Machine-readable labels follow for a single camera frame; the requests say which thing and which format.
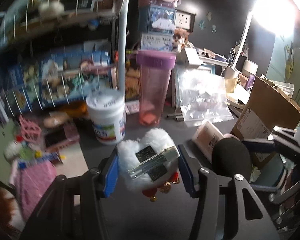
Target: white fluffy plush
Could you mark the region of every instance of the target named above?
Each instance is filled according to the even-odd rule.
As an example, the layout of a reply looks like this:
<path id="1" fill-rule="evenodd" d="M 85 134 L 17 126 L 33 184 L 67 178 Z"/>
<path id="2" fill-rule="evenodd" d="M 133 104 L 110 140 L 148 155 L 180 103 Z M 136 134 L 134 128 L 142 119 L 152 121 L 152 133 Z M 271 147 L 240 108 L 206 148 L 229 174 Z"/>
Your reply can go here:
<path id="1" fill-rule="evenodd" d="M 11 161 L 16 156 L 18 156 L 21 148 L 22 148 L 22 145 L 20 142 L 17 142 L 17 141 L 10 142 L 4 151 L 4 156 L 6 157 L 7 161 Z"/>
<path id="2" fill-rule="evenodd" d="M 42 19 L 55 18 L 65 11 L 65 6 L 58 2 L 43 2 L 39 5 L 39 13 Z"/>
<path id="3" fill-rule="evenodd" d="M 138 192 L 144 189 L 161 186 L 178 168 L 178 160 L 174 160 L 164 164 L 168 172 L 156 181 L 152 181 L 148 174 L 143 174 L 139 178 L 132 179 L 127 171 L 140 164 L 140 161 L 136 157 L 136 153 L 149 145 L 156 153 L 160 153 L 164 149 L 172 147 L 175 144 L 165 130 L 154 128 L 147 132 L 140 142 L 127 140 L 122 141 L 117 146 L 120 173 L 124 177 L 128 189 L 131 191 Z"/>

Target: brown hair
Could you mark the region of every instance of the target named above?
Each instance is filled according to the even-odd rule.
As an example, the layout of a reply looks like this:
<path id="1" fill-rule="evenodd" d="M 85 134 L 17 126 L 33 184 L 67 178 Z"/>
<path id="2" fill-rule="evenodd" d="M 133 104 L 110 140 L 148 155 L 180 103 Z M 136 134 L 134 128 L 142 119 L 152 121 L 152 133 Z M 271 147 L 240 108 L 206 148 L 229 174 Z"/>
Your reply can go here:
<path id="1" fill-rule="evenodd" d="M 14 210 L 13 198 L 7 198 L 5 195 L 5 190 L 0 187 L 0 228 L 7 234 L 15 236 L 20 232 L 9 224 Z"/>

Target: black wall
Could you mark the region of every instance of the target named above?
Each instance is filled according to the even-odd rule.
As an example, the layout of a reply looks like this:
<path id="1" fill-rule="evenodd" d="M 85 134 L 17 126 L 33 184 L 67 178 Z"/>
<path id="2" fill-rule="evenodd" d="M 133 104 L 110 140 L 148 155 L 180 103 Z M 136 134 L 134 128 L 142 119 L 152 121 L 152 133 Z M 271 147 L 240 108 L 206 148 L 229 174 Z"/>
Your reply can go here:
<path id="1" fill-rule="evenodd" d="M 240 41 L 247 14 L 253 8 L 255 0 L 182 0 L 178 9 L 196 14 L 194 33 L 189 41 L 199 48 L 207 48 L 215 53 L 228 56 L 231 47 Z M 212 13 L 212 20 L 206 18 Z M 205 21 L 205 29 L 199 28 L 201 20 Z M 131 48 L 138 40 L 138 0 L 130 0 L 128 11 L 127 48 Z M 248 32 L 249 59 L 258 64 L 258 75 L 266 74 L 273 46 L 274 34 L 267 32 L 254 21 Z"/>

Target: purple cup lid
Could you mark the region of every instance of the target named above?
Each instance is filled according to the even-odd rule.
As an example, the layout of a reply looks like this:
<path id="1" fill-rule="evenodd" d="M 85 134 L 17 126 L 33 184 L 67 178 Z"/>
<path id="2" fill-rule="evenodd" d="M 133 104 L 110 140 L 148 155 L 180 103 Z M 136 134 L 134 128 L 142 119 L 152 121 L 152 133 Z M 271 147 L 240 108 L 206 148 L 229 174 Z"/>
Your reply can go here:
<path id="1" fill-rule="evenodd" d="M 137 54 L 137 63 L 140 66 L 172 69 L 176 62 L 176 54 L 155 50 L 140 50 Z"/>

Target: white plastic jar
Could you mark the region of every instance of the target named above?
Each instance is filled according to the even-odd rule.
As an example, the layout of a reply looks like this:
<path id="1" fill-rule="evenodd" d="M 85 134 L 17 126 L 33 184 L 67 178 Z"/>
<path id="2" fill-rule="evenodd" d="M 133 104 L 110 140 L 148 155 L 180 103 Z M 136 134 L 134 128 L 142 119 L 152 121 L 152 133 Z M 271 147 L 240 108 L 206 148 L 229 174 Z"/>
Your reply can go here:
<path id="1" fill-rule="evenodd" d="M 121 92 L 103 89 L 87 96 L 88 112 L 98 141 L 117 144 L 125 135 L 125 103 Z"/>

